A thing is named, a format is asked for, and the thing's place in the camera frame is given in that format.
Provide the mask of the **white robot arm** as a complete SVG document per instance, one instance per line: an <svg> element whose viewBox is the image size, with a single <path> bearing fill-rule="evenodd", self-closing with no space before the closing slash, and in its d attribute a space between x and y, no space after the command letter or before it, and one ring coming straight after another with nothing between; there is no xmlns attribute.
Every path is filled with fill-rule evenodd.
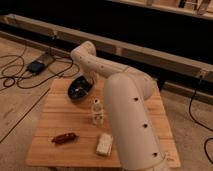
<svg viewBox="0 0 213 171"><path fill-rule="evenodd" d="M153 94L153 79L146 73L96 56L85 41L70 53L83 67L106 78L103 96L121 166L126 171L170 171L145 101Z"/></svg>

